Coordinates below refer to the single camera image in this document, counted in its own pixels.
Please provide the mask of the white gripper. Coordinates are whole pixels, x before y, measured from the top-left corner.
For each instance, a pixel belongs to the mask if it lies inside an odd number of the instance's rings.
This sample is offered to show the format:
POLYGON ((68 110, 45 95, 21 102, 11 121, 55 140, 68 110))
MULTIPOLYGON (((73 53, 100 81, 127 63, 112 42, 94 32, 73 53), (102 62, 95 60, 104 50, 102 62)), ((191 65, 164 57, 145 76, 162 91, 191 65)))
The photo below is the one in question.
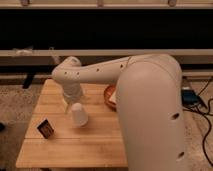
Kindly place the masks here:
POLYGON ((76 103, 83 96, 79 83, 67 83, 62 85, 63 97, 67 103, 76 103))

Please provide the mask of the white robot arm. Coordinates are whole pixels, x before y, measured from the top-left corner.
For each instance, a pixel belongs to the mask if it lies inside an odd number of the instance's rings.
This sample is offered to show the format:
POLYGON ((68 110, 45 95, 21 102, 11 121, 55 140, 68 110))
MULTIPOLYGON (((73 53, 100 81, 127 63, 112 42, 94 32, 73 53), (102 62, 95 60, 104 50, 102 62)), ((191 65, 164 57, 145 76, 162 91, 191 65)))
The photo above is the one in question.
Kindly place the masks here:
POLYGON ((82 83, 116 86, 116 109, 129 171, 189 171, 181 102, 182 71, 167 54, 83 66, 75 57, 52 71, 69 100, 82 83))

